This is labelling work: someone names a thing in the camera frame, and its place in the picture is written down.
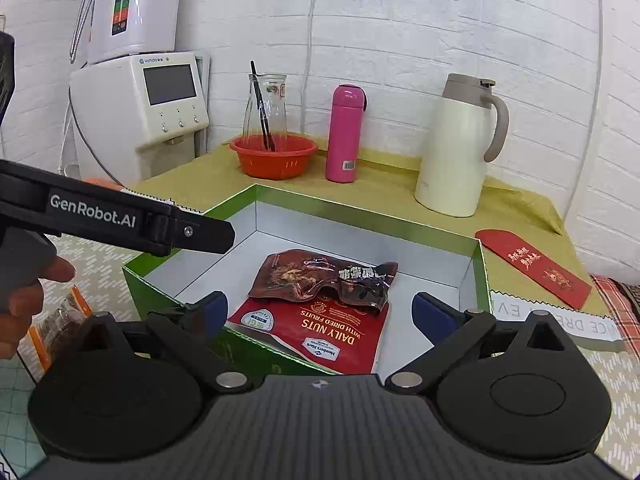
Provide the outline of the person's left hand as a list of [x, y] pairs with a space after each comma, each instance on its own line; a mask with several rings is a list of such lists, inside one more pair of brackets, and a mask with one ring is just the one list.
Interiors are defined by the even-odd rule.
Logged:
[[17, 347], [27, 334], [32, 318], [42, 311], [43, 289], [40, 280], [67, 283], [75, 276], [74, 266], [66, 259], [56, 257], [32, 284], [15, 289], [9, 296], [7, 314], [1, 315], [0, 354], [2, 360], [15, 356]]

